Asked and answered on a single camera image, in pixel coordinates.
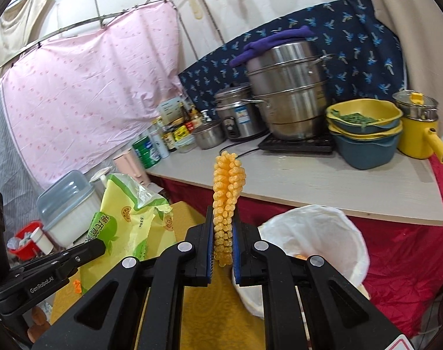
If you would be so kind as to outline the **yellow green snack bag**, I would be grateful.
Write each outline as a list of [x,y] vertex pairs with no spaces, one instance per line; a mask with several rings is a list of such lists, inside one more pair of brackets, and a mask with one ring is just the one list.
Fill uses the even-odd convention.
[[79,269],[82,293],[124,258],[156,258],[175,244],[173,208],[129,175],[113,173],[87,232],[86,241],[93,239],[105,244],[105,253]]

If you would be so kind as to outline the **white lined trash bin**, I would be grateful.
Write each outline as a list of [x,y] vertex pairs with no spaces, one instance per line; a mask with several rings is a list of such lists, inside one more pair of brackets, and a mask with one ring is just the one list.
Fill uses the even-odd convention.
[[325,258],[338,272],[369,297],[363,282],[370,266],[365,240],[340,209],[306,205],[278,214],[259,226],[248,225],[262,240],[289,256]]

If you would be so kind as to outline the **red plastic basin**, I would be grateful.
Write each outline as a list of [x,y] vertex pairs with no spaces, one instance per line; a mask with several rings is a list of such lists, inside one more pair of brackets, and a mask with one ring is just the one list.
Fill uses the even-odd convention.
[[10,238],[6,244],[8,251],[21,261],[29,261],[41,254],[39,247],[31,239],[34,230],[42,228],[39,220],[33,220]]

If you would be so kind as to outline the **small orange wrapper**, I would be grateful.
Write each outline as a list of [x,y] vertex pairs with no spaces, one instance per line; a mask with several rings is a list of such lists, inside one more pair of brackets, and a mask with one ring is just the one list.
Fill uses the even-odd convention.
[[79,279],[73,280],[73,287],[76,294],[82,294],[82,284]]

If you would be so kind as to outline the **yellow paisley tablecloth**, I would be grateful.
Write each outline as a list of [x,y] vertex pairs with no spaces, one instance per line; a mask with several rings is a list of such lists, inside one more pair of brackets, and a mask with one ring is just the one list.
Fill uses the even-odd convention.
[[[187,229],[205,222],[205,213],[184,202],[171,206],[177,241],[185,238]],[[185,288],[180,349],[265,349],[263,320],[247,311],[231,273],[231,268],[219,267],[215,262],[208,287]],[[73,276],[73,281],[80,279],[79,273]],[[73,281],[56,292],[49,320],[52,325],[80,299]]]

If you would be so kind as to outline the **white dish rack box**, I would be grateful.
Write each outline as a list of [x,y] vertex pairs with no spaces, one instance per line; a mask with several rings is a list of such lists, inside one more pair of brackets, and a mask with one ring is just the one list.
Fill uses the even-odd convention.
[[57,246],[67,248],[88,232],[101,199],[83,173],[73,170],[42,193],[36,207],[44,232]]

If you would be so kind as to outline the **green tin can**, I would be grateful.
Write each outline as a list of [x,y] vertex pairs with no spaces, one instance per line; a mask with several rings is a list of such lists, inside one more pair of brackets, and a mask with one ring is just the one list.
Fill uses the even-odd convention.
[[132,148],[145,169],[153,167],[161,160],[159,152],[147,136],[135,141]]

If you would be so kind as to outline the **white bottle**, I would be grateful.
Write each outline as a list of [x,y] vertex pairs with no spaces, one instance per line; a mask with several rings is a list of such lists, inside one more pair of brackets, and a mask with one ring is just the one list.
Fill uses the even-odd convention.
[[157,147],[157,150],[161,155],[161,158],[165,159],[169,157],[169,150],[166,144],[164,143],[163,137],[161,136],[161,132],[159,131],[155,123],[150,127],[150,136],[152,137],[152,141]]

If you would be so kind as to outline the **dark sauce bottle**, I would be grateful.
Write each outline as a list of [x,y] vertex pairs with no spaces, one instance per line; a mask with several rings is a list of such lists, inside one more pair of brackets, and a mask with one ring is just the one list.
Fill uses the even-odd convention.
[[173,131],[167,127],[167,126],[163,126],[163,140],[164,143],[166,144],[168,150],[173,153],[177,150],[176,148],[176,141],[175,138],[173,136]]

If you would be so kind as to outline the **black induction cooker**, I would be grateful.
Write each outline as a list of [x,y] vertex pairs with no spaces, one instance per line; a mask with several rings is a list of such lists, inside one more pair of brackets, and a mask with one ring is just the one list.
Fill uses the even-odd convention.
[[258,144],[258,148],[271,153],[330,155],[335,146],[327,135],[302,140],[284,140],[269,134]]

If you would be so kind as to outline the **silver rice cooker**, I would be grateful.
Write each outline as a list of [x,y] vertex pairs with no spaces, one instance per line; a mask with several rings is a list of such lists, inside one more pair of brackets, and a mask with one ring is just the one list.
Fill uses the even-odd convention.
[[230,86],[215,94],[215,111],[231,141],[244,141],[267,132],[267,126],[251,97],[248,83]]

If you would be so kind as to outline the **pink dotted sheet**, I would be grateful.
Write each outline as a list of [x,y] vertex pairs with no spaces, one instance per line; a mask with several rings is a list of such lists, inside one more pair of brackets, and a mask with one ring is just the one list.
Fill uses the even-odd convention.
[[4,103],[38,184],[88,172],[149,127],[158,105],[182,91],[179,46],[176,10],[159,2],[14,63],[1,81]]

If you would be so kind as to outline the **steel stacked steamer pot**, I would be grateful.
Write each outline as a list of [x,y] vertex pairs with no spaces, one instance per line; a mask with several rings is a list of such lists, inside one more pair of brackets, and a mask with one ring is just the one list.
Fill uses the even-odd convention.
[[300,40],[274,47],[246,63],[251,102],[273,135],[284,140],[317,135],[331,101],[325,66],[334,57]]

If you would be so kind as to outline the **yellow saucepan with lid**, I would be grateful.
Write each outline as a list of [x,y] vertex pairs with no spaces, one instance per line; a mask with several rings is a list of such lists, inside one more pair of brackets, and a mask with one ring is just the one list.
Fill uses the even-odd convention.
[[393,100],[402,111],[398,150],[418,160],[435,154],[443,164],[443,141],[438,135],[438,102],[413,90],[396,92]]

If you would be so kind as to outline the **navy patterned cloth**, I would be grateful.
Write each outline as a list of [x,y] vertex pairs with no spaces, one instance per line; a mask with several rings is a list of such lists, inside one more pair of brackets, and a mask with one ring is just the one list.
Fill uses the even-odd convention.
[[372,0],[336,0],[276,18],[204,55],[180,72],[184,91],[198,110],[215,116],[215,93],[248,80],[245,66],[229,64],[245,45],[303,25],[313,33],[308,43],[328,58],[321,69],[334,102],[390,100],[407,86],[399,39],[376,18]]

